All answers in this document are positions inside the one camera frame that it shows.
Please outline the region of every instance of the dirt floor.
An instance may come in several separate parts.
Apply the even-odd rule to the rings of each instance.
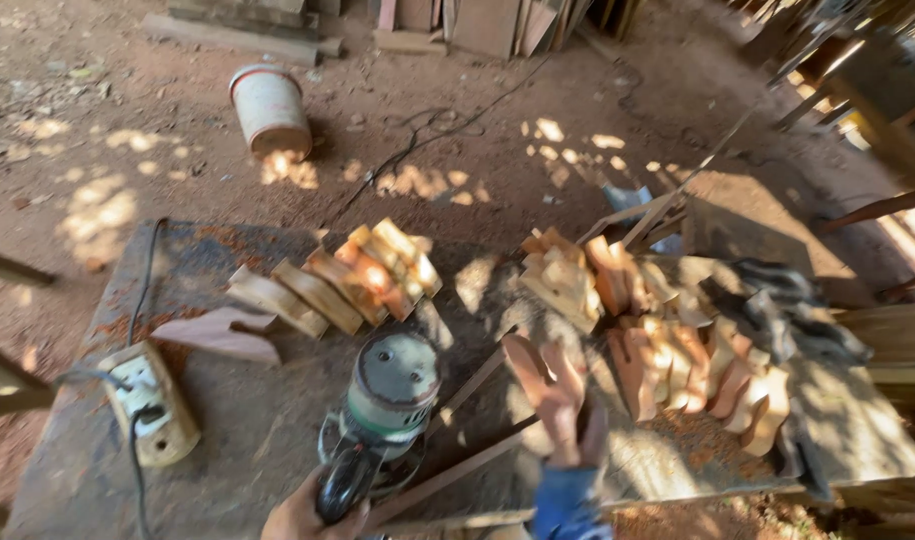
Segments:
[[[390,216],[411,234],[506,247],[533,227],[575,239],[608,213],[595,173],[665,192],[751,105],[691,191],[806,242],[818,276],[862,281],[863,297],[912,275],[873,223],[808,234],[816,212],[898,187],[838,135],[770,129],[800,98],[787,85],[765,92],[767,74],[736,55],[755,29],[715,0],[648,3],[613,65],[576,36],[559,54],[507,63],[380,54],[363,2],[352,2],[346,16],[322,17],[323,34],[345,37],[345,57],[292,69],[315,148],[280,179],[248,157],[228,98],[235,70],[261,57],[151,39],[139,28],[151,11],[163,1],[0,2],[0,254],[61,275],[43,290],[0,281],[0,349],[46,380],[74,361],[139,220],[347,231]],[[402,118],[434,107],[465,117],[528,76],[462,136],[413,153],[339,212],[406,143]],[[588,180],[570,164],[582,156]],[[96,257],[104,273],[87,271]],[[0,419],[0,503],[13,499],[45,419]]]

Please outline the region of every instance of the wooden table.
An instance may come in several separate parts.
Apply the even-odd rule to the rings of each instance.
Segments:
[[[85,336],[81,364],[95,365],[123,346],[149,231],[149,223],[140,225],[128,242]],[[192,309],[232,305],[222,288],[240,264],[267,272],[286,256],[302,261],[319,239],[329,250],[343,240],[342,235],[302,229],[180,223],[163,227],[159,235],[141,323],[160,324]],[[415,331],[437,345],[444,399],[487,360],[498,338],[513,325],[529,328],[538,340],[561,336],[569,347],[582,350],[590,387],[612,413],[606,506],[801,489],[794,481],[776,478],[762,460],[742,454],[737,437],[726,435],[705,414],[684,419],[662,415],[635,427],[603,340],[579,338],[561,316],[517,286],[517,254],[435,241],[429,256],[444,289],[433,302],[422,300],[407,323],[385,324],[379,331]],[[689,284],[725,272],[710,259],[686,260],[683,270],[667,266],[676,265],[677,259],[660,264],[667,266],[672,281]],[[362,331],[351,338],[332,328],[320,341],[295,333],[278,336],[282,367],[200,351],[184,360],[174,350],[164,350],[203,438],[183,461],[145,470],[149,521],[156,537],[258,538],[273,505],[317,464],[315,438],[321,421],[338,405],[352,360],[370,335]],[[864,370],[815,360],[794,365],[792,371],[791,387],[804,401],[833,484],[915,475],[915,446]],[[499,369],[457,411],[455,424],[429,441],[417,482],[503,438],[512,423],[530,414],[520,388],[507,370]],[[528,440],[525,446],[538,447],[540,441]],[[539,463],[526,448],[512,450],[388,527],[428,522],[474,527],[523,520],[539,479]],[[103,389],[96,384],[66,387],[23,476],[5,537],[136,537],[134,495],[125,441]]]

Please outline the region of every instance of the power cord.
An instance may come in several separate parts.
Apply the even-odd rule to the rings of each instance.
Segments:
[[[162,217],[154,222],[154,227],[151,229],[151,240],[148,242],[147,246],[147,257],[146,265],[144,266],[144,278],[143,283],[140,286],[140,296],[138,299],[138,304],[134,307],[134,312],[131,314],[131,321],[127,327],[127,346],[130,347],[134,345],[134,327],[137,325],[138,317],[140,315],[140,307],[144,303],[144,297],[147,296],[147,289],[150,289],[151,281],[151,270],[154,267],[154,245],[157,243],[158,229],[161,225],[167,221],[166,217]],[[127,384],[118,377],[99,369],[85,368],[85,367],[75,367],[67,370],[65,373],[57,375],[54,379],[52,386],[54,387],[55,393],[60,387],[68,383],[73,383],[75,381],[85,380],[85,379],[100,379],[104,382],[107,382],[120,390],[126,390],[131,392],[134,390],[134,387]],[[137,412],[131,416],[130,425],[128,426],[128,437],[127,437],[127,446],[128,453],[131,457],[131,467],[134,470],[134,481],[137,485],[138,491],[138,533],[140,534],[141,540],[153,540],[154,536],[151,534],[150,526],[147,524],[147,504],[146,504],[146,494],[147,489],[144,486],[144,473],[140,469],[140,460],[138,459],[138,423],[149,423],[161,418],[166,411],[160,405],[150,405],[146,406],[143,409],[139,409]]]
[[[464,131],[465,129],[467,129],[468,127],[470,127],[480,117],[483,117],[484,114],[486,112],[488,112],[488,110],[493,109],[495,105],[499,104],[502,99],[513,94],[514,92],[517,92],[524,85],[524,83],[529,81],[530,78],[533,77],[534,74],[536,74],[538,72],[539,69],[544,67],[544,64],[546,64],[550,58],[551,58],[551,56],[548,55],[545,59],[541,60],[541,63],[537,64],[537,67],[534,68],[533,70],[531,70],[531,72],[528,73],[527,76],[524,77],[522,80],[520,80],[516,85],[514,85],[514,87],[512,87],[512,89],[500,94],[497,97],[497,99],[495,99],[490,104],[488,104],[487,106],[482,108],[480,111],[475,112],[474,114],[470,115],[469,117],[467,117],[466,120],[464,120],[463,122],[459,123],[458,125],[456,125],[452,128],[440,130],[440,132],[433,137],[429,137],[424,140],[420,140],[421,130],[427,129],[427,128],[433,128],[433,126],[435,125],[435,122],[439,118],[441,118],[443,116],[447,116],[448,113],[451,113],[451,116],[453,117],[452,121],[456,121],[457,113],[452,108],[451,109],[449,107],[444,107],[444,108],[435,107],[433,109],[427,108],[424,111],[422,110],[422,111],[416,113],[415,115],[412,115],[410,117],[403,119],[395,127],[403,128],[404,126],[406,126],[406,127],[410,128],[410,138],[407,141],[407,146],[404,147],[399,152],[392,154],[391,157],[389,157],[383,163],[381,163],[380,166],[378,166],[378,168],[368,171],[367,174],[364,176],[364,181],[362,181],[360,183],[360,186],[357,188],[357,190],[355,190],[354,194],[351,195],[351,197],[347,200],[347,202],[344,202],[343,205],[341,205],[341,207],[333,215],[331,215],[331,218],[329,220],[327,220],[325,223],[330,222],[332,224],[337,218],[339,218],[341,215],[343,215],[344,212],[346,212],[347,209],[351,206],[351,204],[353,204],[357,200],[357,197],[359,197],[360,194],[364,192],[364,190],[367,188],[367,186],[369,186],[369,185],[374,186],[376,184],[377,179],[380,178],[380,176],[383,175],[384,172],[386,172],[388,167],[391,167],[394,170],[394,172],[397,173],[398,165],[401,164],[401,162],[404,160],[405,157],[409,156],[412,152],[414,152],[418,148],[427,146],[431,142],[438,141],[441,138],[443,139],[445,137],[450,137],[450,136],[452,137],[454,135],[457,135],[457,134],[461,133],[462,131]],[[427,121],[423,125],[418,126],[417,128],[410,126],[411,122],[413,122],[417,118],[420,118],[423,116],[428,116]],[[475,131],[475,132],[472,132],[469,134],[466,133],[466,135],[467,135],[467,137],[468,136],[469,137],[470,136],[472,136],[472,137],[483,136],[484,128],[479,127],[479,132]]]

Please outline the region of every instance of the white bucket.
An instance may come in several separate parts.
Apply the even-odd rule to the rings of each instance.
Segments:
[[[231,79],[231,102],[251,152],[259,160],[284,153],[300,162],[314,141],[304,115],[301,87],[284,68],[256,63]]]

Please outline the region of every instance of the electrical outlet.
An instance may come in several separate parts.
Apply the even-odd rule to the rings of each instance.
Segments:
[[[128,418],[134,418],[136,412],[151,406],[161,406],[164,409],[162,417],[146,423],[141,420],[137,424],[135,434],[138,438],[151,435],[171,419],[171,411],[167,407],[167,401],[163,399],[161,382],[157,380],[146,356],[137,356],[118,365],[111,370],[111,375],[133,388],[130,392],[117,388],[115,392]]]

